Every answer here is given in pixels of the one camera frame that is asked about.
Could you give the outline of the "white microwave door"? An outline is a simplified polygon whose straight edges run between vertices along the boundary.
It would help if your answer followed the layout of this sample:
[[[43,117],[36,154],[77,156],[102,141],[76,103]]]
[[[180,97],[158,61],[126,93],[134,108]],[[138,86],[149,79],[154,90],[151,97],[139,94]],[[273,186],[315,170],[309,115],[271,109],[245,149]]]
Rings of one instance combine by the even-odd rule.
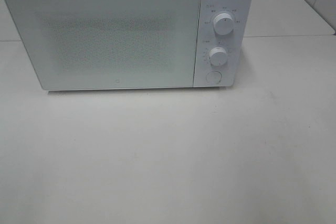
[[[44,90],[193,85],[199,0],[5,0]]]

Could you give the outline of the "round door release button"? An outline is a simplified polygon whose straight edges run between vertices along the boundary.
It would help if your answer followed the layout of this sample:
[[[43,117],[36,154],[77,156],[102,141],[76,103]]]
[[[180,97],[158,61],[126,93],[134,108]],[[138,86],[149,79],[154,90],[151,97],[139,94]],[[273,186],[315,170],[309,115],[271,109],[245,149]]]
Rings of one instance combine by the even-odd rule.
[[[209,84],[219,84],[221,82],[222,79],[222,74],[219,71],[212,71],[210,73],[207,74],[206,76],[206,81]]]

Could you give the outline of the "upper white power knob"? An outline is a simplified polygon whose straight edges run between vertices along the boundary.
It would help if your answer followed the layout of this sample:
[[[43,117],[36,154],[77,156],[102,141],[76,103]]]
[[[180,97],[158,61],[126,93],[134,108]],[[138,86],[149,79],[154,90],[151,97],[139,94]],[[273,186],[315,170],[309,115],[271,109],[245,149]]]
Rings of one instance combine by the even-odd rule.
[[[234,24],[234,16],[228,12],[219,13],[213,18],[213,28],[217,35],[228,35],[233,31]]]

